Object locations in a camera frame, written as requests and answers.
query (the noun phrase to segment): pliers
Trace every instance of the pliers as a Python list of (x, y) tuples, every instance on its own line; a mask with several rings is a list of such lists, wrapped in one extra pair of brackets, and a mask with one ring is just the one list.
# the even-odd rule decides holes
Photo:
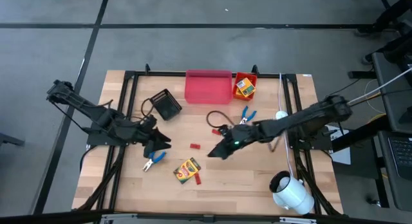
[(246, 117), (247, 109), (249, 109), (249, 107), (245, 106), (245, 108), (243, 109), (243, 112), (242, 112), (242, 119), (240, 120), (239, 124), (246, 124), (246, 122), (251, 121), (253, 119), (253, 117), (255, 117), (256, 111), (253, 111), (250, 116)]
[(163, 152), (160, 154), (160, 156), (158, 156), (158, 157), (155, 158), (155, 152), (150, 153), (150, 154), (149, 154), (149, 161), (144, 165), (144, 167), (143, 167), (142, 170), (146, 172), (146, 171), (150, 168), (150, 166), (152, 166), (154, 163), (157, 163), (157, 162), (159, 162), (160, 160), (162, 160), (163, 157), (165, 157), (165, 155), (166, 155), (166, 152), (163, 151)]

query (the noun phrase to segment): wooden tabletop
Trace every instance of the wooden tabletop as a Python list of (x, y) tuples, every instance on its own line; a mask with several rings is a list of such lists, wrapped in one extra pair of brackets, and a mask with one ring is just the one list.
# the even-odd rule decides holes
[[(103, 85), (100, 104), (113, 99), (112, 107), (117, 107), (122, 87), (124, 71), (108, 71)], [(299, 93), (303, 108), (317, 102), (311, 75), (297, 75)], [(129, 98), (131, 82), (126, 94)], [(184, 99), (185, 77), (139, 77), (133, 116), (142, 116), (140, 106), (144, 99), (152, 97), (167, 88), (182, 106), (180, 114), (172, 120), (164, 121), (153, 110), (158, 119), (159, 130), (172, 141), (165, 158), (152, 165), (145, 173), (142, 167), (147, 159), (143, 157), (141, 144), (130, 145), (126, 149), (116, 211), (123, 212), (163, 212), (186, 214), (251, 214), (251, 215), (295, 215), (292, 210), (278, 207), (269, 191), (269, 182), (279, 171), (288, 170), (286, 150), (283, 141), (274, 153), (267, 144), (254, 143), (236, 151), (226, 160), (208, 158), (207, 154), (221, 141), (221, 136), (211, 133), (205, 121), (211, 110), (226, 113), (235, 123), (241, 119), (245, 105), (249, 111), (256, 110), (254, 120), (273, 118), (278, 108), (278, 79), (258, 79), (257, 91), (250, 102), (234, 99), (229, 105), (188, 104)], [(294, 99), (291, 99), (295, 111)], [(286, 110), (285, 96), (281, 90), (281, 105)], [(145, 104), (148, 112), (151, 104)], [(227, 124), (219, 114), (211, 115), (215, 125)], [(200, 144), (201, 149), (189, 148), (191, 143)], [(98, 146), (84, 159), (73, 208), (81, 206), (100, 183), (108, 146)], [(311, 151), (318, 187), (338, 211), (342, 212), (341, 199), (337, 189), (332, 163), (320, 151)], [(290, 163), (295, 171), (293, 152), (289, 149)], [(194, 158), (201, 166), (201, 185), (194, 178), (181, 184), (173, 171), (189, 158)], [(106, 191), (104, 208), (108, 207), (111, 184)]]

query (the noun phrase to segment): red plastic bin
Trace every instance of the red plastic bin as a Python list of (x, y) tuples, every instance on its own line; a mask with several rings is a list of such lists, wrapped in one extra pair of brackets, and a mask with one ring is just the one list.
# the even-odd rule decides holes
[(185, 99), (190, 104), (228, 104), (232, 100), (232, 72), (187, 70)]
[(256, 81), (258, 80), (258, 77), (256, 75), (251, 75), (249, 73), (237, 73), (236, 74), (236, 79), (234, 80), (234, 85), (233, 85), (233, 90), (232, 90), (232, 94), (234, 98), (237, 99), (241, 99), (241, 100), (246, 100), (246, 101), (250, 101), (253, 99), (253, 96), (255, 95), (256, 92), (254, 92), (253, 94), (245, 97), (243, 95), (237, 95), (236, 94), (236, 90), (238, 89), (238, 87), (236, 86), (236, 84), (238, 82), (240, 82), (241, 80), (243, 80), (244, 78), (248, 78), (249, 81), (253, 84), (253, 86), (256, 88)]

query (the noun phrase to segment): white cylinder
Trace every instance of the white cylinder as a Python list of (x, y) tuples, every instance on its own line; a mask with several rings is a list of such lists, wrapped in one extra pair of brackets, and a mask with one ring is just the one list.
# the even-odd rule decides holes
[(275, 203), (285, 209), (292, 208), (298, 214), (307, 214), (314, 207), (314, 198), (307, 193), (302, 183), (290, 176), (288, 171), (276, 174), (269, 185)]

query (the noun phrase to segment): pink container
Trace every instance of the pink container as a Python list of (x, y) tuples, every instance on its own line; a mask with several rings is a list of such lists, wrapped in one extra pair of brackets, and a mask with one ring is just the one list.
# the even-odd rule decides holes
[(228, 104), (232, 95), (232, 72), (187, 70), (185, 99), (190, 104)]

